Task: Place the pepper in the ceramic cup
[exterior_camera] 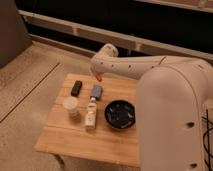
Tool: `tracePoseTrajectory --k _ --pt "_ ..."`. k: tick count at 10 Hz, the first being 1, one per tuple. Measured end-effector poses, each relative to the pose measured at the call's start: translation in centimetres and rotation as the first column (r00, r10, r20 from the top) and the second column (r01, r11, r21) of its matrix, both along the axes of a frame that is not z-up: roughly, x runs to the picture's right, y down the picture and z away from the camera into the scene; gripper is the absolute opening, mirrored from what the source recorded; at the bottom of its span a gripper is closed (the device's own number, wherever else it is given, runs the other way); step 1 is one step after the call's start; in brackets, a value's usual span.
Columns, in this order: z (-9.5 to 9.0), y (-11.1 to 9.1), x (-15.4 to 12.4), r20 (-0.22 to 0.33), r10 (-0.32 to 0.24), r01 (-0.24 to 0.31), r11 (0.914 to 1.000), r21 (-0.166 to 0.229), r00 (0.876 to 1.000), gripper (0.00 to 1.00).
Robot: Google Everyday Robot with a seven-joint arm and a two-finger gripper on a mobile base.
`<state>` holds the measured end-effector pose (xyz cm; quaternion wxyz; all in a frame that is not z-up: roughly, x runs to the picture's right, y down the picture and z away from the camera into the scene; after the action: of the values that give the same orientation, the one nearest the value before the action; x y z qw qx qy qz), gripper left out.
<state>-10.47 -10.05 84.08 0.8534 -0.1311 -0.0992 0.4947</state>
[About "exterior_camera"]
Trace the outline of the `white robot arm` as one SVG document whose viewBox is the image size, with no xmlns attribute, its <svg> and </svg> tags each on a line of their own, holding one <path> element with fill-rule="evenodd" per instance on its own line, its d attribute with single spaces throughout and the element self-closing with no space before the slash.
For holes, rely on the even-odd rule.
<svg viewBox="0 0 213 171">
<path fill-rule="evenodd" d="M 206 171 L 202 116 L 213 102 L 213 65 L 170 55 L 120 57 L 106 44 L 92 57 L 91 71 L 96 78 L 114 73 L 137 81 L 142 171 Z"/>
</svg>

